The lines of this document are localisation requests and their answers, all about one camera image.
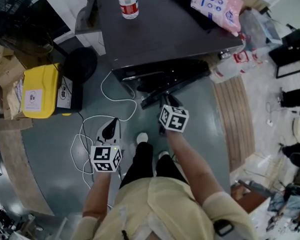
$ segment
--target white sneaker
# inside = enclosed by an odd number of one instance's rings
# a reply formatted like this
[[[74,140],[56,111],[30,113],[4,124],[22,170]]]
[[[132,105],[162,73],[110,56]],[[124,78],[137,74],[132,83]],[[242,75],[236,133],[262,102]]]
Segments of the white sneaker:
[[[168,155],[169,156],[169,152],[168,151],[161,151],[160,152],[160,154],[159,154],[159,160],[163,157],[163,156],[165,156],[165,155]]]
[[[141,142],[148,142],[148,134],[146,134],[145,132],[140,132],[136,137],[136,143],[140,144]]]

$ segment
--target cloth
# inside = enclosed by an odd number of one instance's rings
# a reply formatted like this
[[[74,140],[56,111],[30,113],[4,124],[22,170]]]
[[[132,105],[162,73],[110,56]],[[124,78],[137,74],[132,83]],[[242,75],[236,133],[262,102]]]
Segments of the cloth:
[[[285,192],[270,191],[263,185],[251,181],[249,186],[256,192],[263,195],[264,197],[271,197],[270,204],[268,207],[269,212],[278,212],[285,202],[287,206],[283,211],[283,215],[293,220],[298,218],[300,214],[300,186],[289,184]]]
[[[300,143],[282,147],[282,153],[290,159],[291,163],[300,167]]]
[[[136,147],[133,163],[122,180],[120,189],[133,181],[154,176],[152,169],[153,150],[153,146],[147,142],[141,142]],[[187,183],[169,155],[162,156],[157,162],[156,175],[158,177],[174,178]]]
[[[294,108],[300,107],[300,89],[282,92],[281,107]]]
[[[122,240],[122,208],[127,212],[124,230],[131,240],[151,213],[175,240],[212,240],[213,222],[217,220],[232,222],[243,235],[251,236],[246,239],[258,239],[248,214],[227,193],[211,195],[200,207],[189,185],[173,178],[153,177],[122,187],[104,221],[100,224],[95,218],[83,218],[72,240]]]

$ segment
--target plastic bag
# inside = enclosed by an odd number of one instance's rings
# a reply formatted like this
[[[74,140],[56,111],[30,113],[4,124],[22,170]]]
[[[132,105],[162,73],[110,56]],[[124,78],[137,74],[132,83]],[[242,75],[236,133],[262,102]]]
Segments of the plastic bag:
[[[191,0],[191,7],[237,37],[241,30],[239,13],[243,3],[242,0]]]

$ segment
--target black stand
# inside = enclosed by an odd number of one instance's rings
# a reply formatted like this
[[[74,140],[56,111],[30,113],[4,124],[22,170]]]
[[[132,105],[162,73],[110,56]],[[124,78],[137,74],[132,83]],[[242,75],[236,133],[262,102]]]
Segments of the black stand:
[[[287,73],[287,74],[281,74],[281,75],[279,75],[280,68],[281,68],[281,66],[278,66],[276,68],[276,76],[275,76],[276,79],[285,78],[285,77],[292,76],[292,75],[300,73],[300,69],[299,69],[299,70],[294,71],[294,72],[290,72],[290,73]]]

